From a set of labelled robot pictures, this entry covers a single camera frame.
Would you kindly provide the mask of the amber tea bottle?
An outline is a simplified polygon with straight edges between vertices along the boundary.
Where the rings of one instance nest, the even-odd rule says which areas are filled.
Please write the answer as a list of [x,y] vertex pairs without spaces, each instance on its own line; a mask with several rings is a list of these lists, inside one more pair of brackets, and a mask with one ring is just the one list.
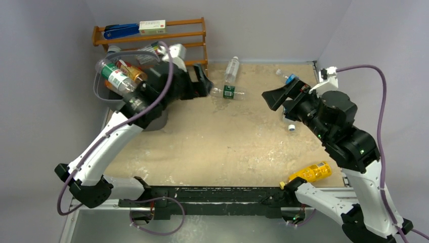
[[147,75],[142,70],[128,62],[123,61],[122,59],[119,59],[116,62],[116,65],[123,73],[125,73],[129,78],[132,79],[132,81],[137,84],[147,80]]

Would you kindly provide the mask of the yellow bottle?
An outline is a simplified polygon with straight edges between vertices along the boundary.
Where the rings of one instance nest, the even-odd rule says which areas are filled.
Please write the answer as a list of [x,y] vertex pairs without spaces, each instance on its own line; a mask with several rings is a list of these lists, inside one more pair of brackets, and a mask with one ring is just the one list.
[[326,161],[321,161],[318,164],[314,164],[308,167],[305,167],[288,177],[288,182],[291,182],[293,179],[300,177],[305,179],[307,182],[316,182],[325,178],[328,178],[332,175],[332,169]]

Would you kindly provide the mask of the bottle green cap green label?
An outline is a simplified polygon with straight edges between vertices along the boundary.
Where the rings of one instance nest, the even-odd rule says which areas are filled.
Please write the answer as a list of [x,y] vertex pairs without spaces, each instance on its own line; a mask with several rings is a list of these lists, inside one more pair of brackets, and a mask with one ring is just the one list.
[[116,88],[115,93],[120,96],[132,93],[137,88],[136,83],[108,59],[100,59],[95,65],[95,70]]

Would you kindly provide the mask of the orange drink bottle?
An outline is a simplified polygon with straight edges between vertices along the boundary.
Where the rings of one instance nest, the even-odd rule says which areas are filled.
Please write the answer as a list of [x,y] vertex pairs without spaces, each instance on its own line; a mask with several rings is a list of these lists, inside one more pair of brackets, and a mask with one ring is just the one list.
[[104,80],[104,85],[106,88],[108,88],[109,90],[115,92],[116,88],[106,79]]

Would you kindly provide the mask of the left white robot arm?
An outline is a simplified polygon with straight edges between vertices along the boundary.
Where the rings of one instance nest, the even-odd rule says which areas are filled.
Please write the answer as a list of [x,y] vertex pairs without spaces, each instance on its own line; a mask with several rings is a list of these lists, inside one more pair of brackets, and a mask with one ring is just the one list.
[[136,83],[114,63],[101,59],[96,65],[97,74],[118,89],[123,105],[78,158],[55,167],[64,183],[61,193],[68,190],[88,208],[108,199],[131,199],[138,207],[148,205],[151,193],[141,179],[116,179],[104,173],[124,147],[160,119],[172,102],[209,95],[212,82],[200,64],[193,68],[196,81],[178,61],[161,61],[146,69],[147,78]]

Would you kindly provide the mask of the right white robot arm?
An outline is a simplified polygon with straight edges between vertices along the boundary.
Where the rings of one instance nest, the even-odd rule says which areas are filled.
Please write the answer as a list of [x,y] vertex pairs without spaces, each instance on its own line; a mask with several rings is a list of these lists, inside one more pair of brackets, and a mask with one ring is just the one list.
[[357,105],[340,91],[321,96],[299,79],[262,93],[271,110],[285,107],[286,117],[300,121],[321,141],[341,168],[357,202],[351,203],[315,188],[307,179],[295,178],[282,186],[285,202],[313,207],[337,222],[353,242],[394,242],[413,224],[400,216],[382,180],[382,161],[375,139],[354,126]]

